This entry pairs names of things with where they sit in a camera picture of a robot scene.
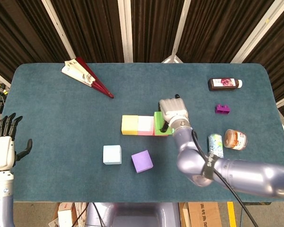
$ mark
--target robotic hand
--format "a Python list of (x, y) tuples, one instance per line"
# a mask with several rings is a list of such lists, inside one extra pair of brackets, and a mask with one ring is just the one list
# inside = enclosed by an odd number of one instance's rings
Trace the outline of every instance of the robotic hand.
[[(204, 165), (208, 162), (201, 157), (192, 138), (192, 128), (183, 100), (176, 95), (176, 98), (160, 100), (159, 105), (179, 151), (178, 169), (198, 186), (208, 186), (216, 181), (225, 187), (217, 174), (213, 174), (210, 179), (202, 174)], [(266, 197), (284, 197), (284, 166), (224, 158), (219, 158), (212, 164), (235, 191)]]
[(33, 141), (29, 139), (27, 148), (19, 154), (15, 152), (14, 140), (19, 121), (22, 116), (5, 116), (0, 120), (0, 227), (14, 227), (13, 222), (13, 181), (14, 175), (10, 169), (24, 156), (28, 155)]

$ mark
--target green block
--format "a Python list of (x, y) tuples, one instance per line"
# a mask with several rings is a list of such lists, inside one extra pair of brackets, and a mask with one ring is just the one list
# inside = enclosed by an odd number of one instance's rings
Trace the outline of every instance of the green block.
[(167, 129), (165, 133), (161, 132), (160, 129), (164, 125), (164, 119), (162, 116), (162, 112), (155, 112), (154, 114), (154, 131), (155, 131), (155, 136), (168, 136), (171, 135), (170, 127)]

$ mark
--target cube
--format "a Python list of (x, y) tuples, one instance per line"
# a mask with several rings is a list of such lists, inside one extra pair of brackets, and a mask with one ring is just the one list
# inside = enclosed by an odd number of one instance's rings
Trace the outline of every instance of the cube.
[(122, 164), (122, 151), (120, 145), (103, 146), (103, 163), (105, 165)]
[(132, 155), (132, 160), (137, 173), (153, 168), (148, 150)]
[(162, 116), (162, 112), (155, 112), (154, 114), (154, 132), (155, 132), (155, 136), (168, 136), (171, 135), (171, 130), (170, 127), (168, 127), (166, 132), (161, 132), (160, 129), (163, 127), (164, 125), (164, 118)]
[(123, 135), (138, 135), (138, 116), (123, 115), (121, 131)]
[(153, 116), (138, 116), (138, 135), (153, 135)]

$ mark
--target yellow stripe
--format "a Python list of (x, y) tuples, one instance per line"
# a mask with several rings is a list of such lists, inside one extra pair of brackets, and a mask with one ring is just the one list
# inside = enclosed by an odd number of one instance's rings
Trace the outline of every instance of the yellow stripe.
[(235, 218), (235, 210), (233, 208), (233, 202), (227, 202), (227, 208), (228, 208), (228, 216), (229, 216), (230, 227), (237, 227), (236, 218)]

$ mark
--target wire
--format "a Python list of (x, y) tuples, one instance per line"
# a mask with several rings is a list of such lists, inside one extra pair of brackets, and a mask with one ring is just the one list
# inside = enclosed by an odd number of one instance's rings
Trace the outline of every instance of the wire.
[(95, 209), (96, 209), (96, 212), (97, 212), (97, 214), (98, 214), (98, 218), (99, 218), (99, 220), (100, 220), (101, 227), (103, 227), (104, 222), (103, 222), (103, 220), (102, 220), (102, 218), (101, 218), (101, 216), (100, 216), (99, 210), (98, 210), (98, 208), (96, 207), (96, 205), (95, 205), (94, 202), (93, 202), (93, 205), (94, 205), (94, 207), (95, 207)]
[(83, 215), (83, 213), (86, 211), (87, 207), (89, 206), (89, 202), (86, 204), (85, 209), (81, 212), (81, 214), (79, 215), (79, 217), (77, 217), (77, 219), (75, 220), (74, 224), (72, 224), (71, 227), (74, 227), (76, 225), (76, 223), (78, 222), (79, 218), (81, 218), (81, 216)]
[[(201, 147), (200, 147), (200, 145), (198, 143), (198, 140), (196, 139), (196, 132), (195, 132), (195, 130), (192, 130), (191, 135), (193, 137), (193, 140), (195, 142), (196, 147), (198, 148), (198, 153), (204, 159), (204, 161), (206, 161), (206, 156), (205, 156), (204, 152), (202, 151), (202, 149), (201, 149)], [(245, 212), (246, 212), (247, 216), (249, 217), (249, 219), (251, 220), (252, 224), (255, 227), (258, 227), (256, 221), (254, 220), (254, 218), (252, 217), (252, 215), (250, 214), (250, 212), (248, 211), (248, 209), (246, 208), (246, 206), (244, 205), (244, 203), (242, 202), (240, 197), (233, 190), (233, 188), (230, 186), (230, 184), (226, 181), (226, 179), (224, 179), (223, 176), (215, 168), (213, 169), (213, 172), (219, 177), (219, 179), (225, 184), (225, 186), (230, 190), (230, 192), (233, 194), (233, 196), (237, 199), (237, 201), (239, 202), (239, 204), (241, 205), (243, 210), (245, 210)]]

